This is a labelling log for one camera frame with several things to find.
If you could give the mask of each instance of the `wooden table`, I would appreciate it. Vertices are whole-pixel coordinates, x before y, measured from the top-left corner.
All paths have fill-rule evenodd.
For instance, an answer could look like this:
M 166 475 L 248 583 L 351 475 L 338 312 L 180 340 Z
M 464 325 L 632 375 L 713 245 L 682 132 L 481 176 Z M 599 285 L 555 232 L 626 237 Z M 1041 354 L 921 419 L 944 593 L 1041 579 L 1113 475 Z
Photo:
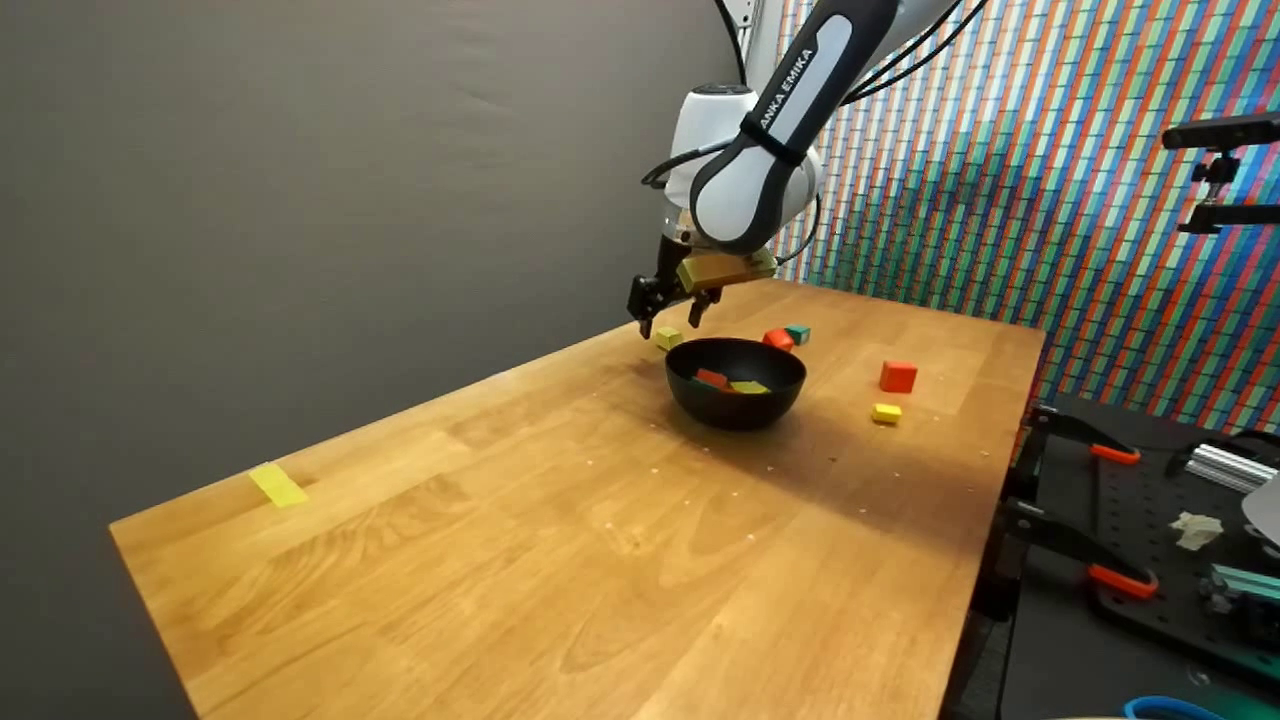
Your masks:
M 701 337 L 767 325 L 812 325 L 770 432 L 691 422 L 626 325 L 280 457 L 307 502 L 112 525 L 195 713 L 935 715 L 1041 330 L 747 285 Z

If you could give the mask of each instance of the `patterned background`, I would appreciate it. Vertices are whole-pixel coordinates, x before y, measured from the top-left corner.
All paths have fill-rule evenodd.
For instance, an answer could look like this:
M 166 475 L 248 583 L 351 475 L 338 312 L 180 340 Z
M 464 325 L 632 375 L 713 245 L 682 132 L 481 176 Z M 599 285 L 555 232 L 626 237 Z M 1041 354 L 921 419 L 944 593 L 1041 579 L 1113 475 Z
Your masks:
M 786 0 L 783 34 L 806 2 Z M 828 124 L 820 245 L 783 275 L 1035 325 L 1041 396 L 1276 428 L 1280 232 L 1175 232 L 1201 152 L 1160 146 L 1166 124 L 1235 112 L 1280 112 L 1273 0 L 990 0 Z M 1238 159 L 1228 199 L 1280 202 L 1280 143 Z

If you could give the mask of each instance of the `gray wall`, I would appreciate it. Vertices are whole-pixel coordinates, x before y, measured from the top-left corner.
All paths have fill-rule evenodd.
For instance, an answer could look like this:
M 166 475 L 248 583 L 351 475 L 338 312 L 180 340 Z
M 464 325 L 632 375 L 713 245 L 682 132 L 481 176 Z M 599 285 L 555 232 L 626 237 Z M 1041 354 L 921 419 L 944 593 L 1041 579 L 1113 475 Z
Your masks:
M 709 2 L 0 2 L 0 715 L 180 695 L 104 525 L 625 319 Z

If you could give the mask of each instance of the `black bowl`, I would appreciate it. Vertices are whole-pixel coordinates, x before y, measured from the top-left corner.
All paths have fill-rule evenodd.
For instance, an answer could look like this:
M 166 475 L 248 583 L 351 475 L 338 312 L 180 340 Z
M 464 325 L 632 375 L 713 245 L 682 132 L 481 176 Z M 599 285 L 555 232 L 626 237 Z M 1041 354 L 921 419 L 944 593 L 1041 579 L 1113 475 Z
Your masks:
M 723 388 L 713 388 L 695 378 L 695 371 L 719 371 L 728 378 L 757 378 L 767 388 L 767 396 L 734 396 Z M 798 396 L 803 363 L 790 350 L 757 342 L 757 340 L 731 340 L 731 337 L 709 337 L 687 340 L 668 350 L 668 383 L 677 393 L 677 404 L 717 428 L 767 428 L 774 422 Z

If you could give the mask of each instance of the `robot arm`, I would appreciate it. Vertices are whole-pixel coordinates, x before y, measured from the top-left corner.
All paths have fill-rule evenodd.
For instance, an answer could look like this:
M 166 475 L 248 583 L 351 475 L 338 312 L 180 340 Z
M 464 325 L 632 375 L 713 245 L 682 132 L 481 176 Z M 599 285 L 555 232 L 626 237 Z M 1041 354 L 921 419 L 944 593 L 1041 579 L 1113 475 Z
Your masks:
M 955 0 L 820 0 L 758 96 L 723 85 L 682 96 L 672 159 L 659 168 L 668 176 L 647 176 L 668 194 L 668 219 L 654 275 L 632 280 L 626 312 L 645 337 L 659 309 L 691 299 L 687 319 L 701 325 L 723 285 L 770 272 L 763 245 L 820 191 L 806 152 L 820 129 L 869 67 L 953 6 Z

